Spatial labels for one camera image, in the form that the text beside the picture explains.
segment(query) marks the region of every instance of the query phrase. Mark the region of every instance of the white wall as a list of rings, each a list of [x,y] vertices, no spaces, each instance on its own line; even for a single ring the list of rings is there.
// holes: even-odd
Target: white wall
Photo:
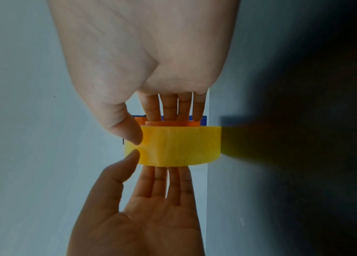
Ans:
[[[135,97],[128,108],[142,114]],[[64,255],[92,184],[122,157],[71,85],[46,1],[0,0],[0,256]],[[206,169],[192,168],[204,234]]]

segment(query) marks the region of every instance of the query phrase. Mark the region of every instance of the skin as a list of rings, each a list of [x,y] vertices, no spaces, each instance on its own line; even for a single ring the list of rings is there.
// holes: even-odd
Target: skin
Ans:
[[[68,256],[203,256],[201,230],[188,167],[144,166],[126,208],[123,182],[136,169],[139,152],[104,169],[76,221]]]
[[[221,73],[238,0],[49,0],[75,88],[102,126],[135,144],[125,102],[137,92],[150,121],[204,112]]]

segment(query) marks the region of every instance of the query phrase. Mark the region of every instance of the gray surface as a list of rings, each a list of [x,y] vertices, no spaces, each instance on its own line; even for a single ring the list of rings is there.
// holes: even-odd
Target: gray surface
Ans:
[[[223,155],[209,164],[208,256],[357,252],[357,44],[341,47],[357,38],[357,27],[344,32],[357,23],[356,3],[242,1],[226,66],[211,88],[210,125],[300,125],[325,146],[311,154],[302,143],[287,156],[278,143],[271,154],[284,157]],[[286,135],[275,139],[287,143]]]

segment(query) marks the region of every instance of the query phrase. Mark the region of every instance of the yellow band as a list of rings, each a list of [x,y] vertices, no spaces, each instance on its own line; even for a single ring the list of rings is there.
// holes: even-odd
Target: yellow band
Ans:
[[[220,156],[222,127],[141,126],[143,141],[125,141],[125,155],[140,152],[139,163],[156,167],[180,167],[212,162]]]

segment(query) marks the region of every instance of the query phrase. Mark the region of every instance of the yellow strip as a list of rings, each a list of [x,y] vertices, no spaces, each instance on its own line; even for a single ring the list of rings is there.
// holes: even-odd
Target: yellow strip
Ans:
[[[141,126],[143,141],[125,141],[125,155],[140,152],[139,163],[156,167],[180,167],[212,162],[220,156],[222,127]]]

